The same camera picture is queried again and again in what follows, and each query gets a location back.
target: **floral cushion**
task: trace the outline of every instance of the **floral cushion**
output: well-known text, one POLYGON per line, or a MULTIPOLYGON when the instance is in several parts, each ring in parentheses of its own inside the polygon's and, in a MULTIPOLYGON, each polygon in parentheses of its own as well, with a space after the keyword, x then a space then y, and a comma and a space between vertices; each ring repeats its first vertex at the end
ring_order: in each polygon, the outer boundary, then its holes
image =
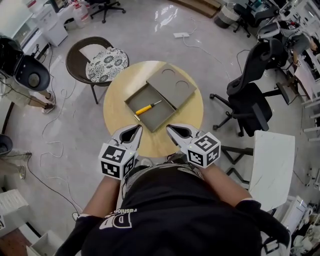
POLYGON ((109 82, 128 67, 128 64, 128 56, 124 51, 108 47, 91 60, 88 77, 92 82, 109 82))

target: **table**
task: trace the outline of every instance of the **table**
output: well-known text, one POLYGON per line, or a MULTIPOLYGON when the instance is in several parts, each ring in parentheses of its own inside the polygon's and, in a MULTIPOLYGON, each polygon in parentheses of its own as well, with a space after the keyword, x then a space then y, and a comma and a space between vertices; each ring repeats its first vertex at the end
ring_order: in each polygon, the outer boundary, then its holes
MULTIPOLYGON (((119 73, 110 84, 103 103, 103 117, 108 131, 113 134, 119 128, 137 124, 134 113, 126 105, 125 100, 146 84, 146 80, 159 70, 165 62, 144 61, 133 64, 119 73)), ((176 153, 175 146, 167 135, 168 124, 189 124, 199 129, 204 115, 204 105, 201 93, 195 81, 182 69, 177 69, 197 90, 190 98, 156 131, 150 132, 142 122, 143 133, 138 149, 142 157, 159 158, 176 153)))
POLYGON ((295 149, 294 136, 261 130, 254 133, 254 149, 221 146, 221 151, 228 159, 228 151, 241 154, 234 160, 236 162, 242 155, 254 157, 250 182, 243 180, 233 167, 227 174, 235 173, 241 183, 249 184, 249 193, 261 203, 264 211, 270 211, 286 202, 294 169, 295 149))

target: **brown chair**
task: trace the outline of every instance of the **brown chair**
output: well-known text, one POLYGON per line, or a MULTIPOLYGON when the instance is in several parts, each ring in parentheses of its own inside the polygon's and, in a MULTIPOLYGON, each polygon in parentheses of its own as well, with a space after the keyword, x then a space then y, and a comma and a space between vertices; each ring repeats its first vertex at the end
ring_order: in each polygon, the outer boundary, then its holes
POLYGON ((90 60, 85 57, 80 50, 89 45, 100 45, 104 48, 112 47, 114 48, 111 43, 109 43, 106 39, 98 36, 88 37, 85 39, 80 40, 79 42, 75 43, 71 49, 69 50, 66 56, 66 69, 68 70, 69 74, 76 80, 88 84, 91 86, 92 93, 94 96, 95 103, 98 104, 97 96, 95 93, 94 86, 106 87, 111 84, 111 81, 108 82, 92 82, 90 79, 87 78, 86 75, 86 67, 87 64, 90 63, 90 60))

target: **gray floor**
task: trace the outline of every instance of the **gray floor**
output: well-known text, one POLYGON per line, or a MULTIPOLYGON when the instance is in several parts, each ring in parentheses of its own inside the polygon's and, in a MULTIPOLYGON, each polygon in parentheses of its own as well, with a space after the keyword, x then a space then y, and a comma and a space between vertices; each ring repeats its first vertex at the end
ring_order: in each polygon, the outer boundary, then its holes
MULTIPOLYGON (((89 26, 71 31, 62 44, 53 49, 50 72, 55 77, 52 85, 57 96, 56 109, 49 115, 43 115, 35 107, 20 109, 15 106, 6 130, 15 147, 32 151, 31 170, 48 186, 67 198, 67 184, 56 178, 46 179, 45 175, 68 180, 72 198, 82 208, 86 206, 102 179, 96 171, 97 157, 102 142, 107 142, 111 137, 103 118, 105 88, 96 88, 100 98, 99 105, 96 105, 90 87, 77 82, 73 94, 63 105, 61 90, 66 89, 67 95, 70 95, 75 83, 66 70, 65 58, 70 47, 83 38, 106 38, 114 47, 127 53, 130 64, 158 60, 182 68, 195 80, 201 91, 204 104, 203 131, 212 132, 226 146, 254 146, 253 138, 236 136, 235 120, 229 121, 219 131, 212 131, 212 125, 222 121, 229 109, 216 100, 210 100, 209 94, 216 93, 227 97, 229 79, 225 71, 232 80, 240 76, 236 55, 243 49, 251 49, 256 39, 253 36, 247 38, 241 29, 237 33, 233 33, 231 28, 221 29, 211 19, 166 0, 122 0, 121 6, 126 9, 126 14, 109 11, 106 24, 101 23, 102 14, 99 14, 89 26), (195 24, 190 20, 191 17, 201 22, 197 22, 197 30, 190 38, 186 38, 185 42, 204 48, 223 64, 201 49, 187 47, 182 39, 174 38, 173 33, 191 33, 194 30, 195 24), (42 138, 45 125, 56 118, 60 111, 61 115, 47 126, 42 138), (40 166, 42 153, 52 152, 60 156, 62 152, 61 143, 46 144, 46 141, 63 142, 63 154, 59 158, 44 154, 40 166)), ((242 68, 247 54, 248 52, 239 54, 242 68)), ((45 60, 47 66, 49 57, 50 54, 45 60)), ((276 81, 281 79, 281 74, 271 72, 269 76, 263 75, 256 83, 262 92, 266 92, 273 90, 276 81)), ((301 132, 301 128, 312 125, 308 120, 310 113, 304 111, 302 115, 299 98, 290 106, 285 104, 280 95, 267 100, 273 111, 273 117, 268 122, 269 131, 296 137, 296 160, 290 195, 300 195, 307 202, 317 202, 319 192, 312 187, 304 187, 308 168, 319 166, 317 144, 308 143, 307 136, 301 132)), ((253 158, 245 156, 236 168, 248 178, 252 163, 253 158)), ((219 159, 218 165, 223 170, 231 166, 224 155, 219 159)), ((75 210, 65 199, 47 189, 30 173, 27 173, 25 180, 11 176, 7 182, 9 188, 18 188, 30 204, 30 223, 40 233, 51 229, 62 239, 68 236, 75 224, 71 217, 75 210)))

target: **open box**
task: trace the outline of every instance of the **open box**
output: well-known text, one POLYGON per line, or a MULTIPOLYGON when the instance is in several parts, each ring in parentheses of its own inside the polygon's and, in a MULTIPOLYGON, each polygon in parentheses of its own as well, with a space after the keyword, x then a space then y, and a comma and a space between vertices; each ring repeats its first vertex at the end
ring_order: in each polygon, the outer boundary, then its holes
POLYGON ((176 110, 188 100, 196 87, 170 64, 162 66, 138 91, 125 100, 128 107, 136 111, 161 101, 139 115, 140 120, 154 132, 176 110))

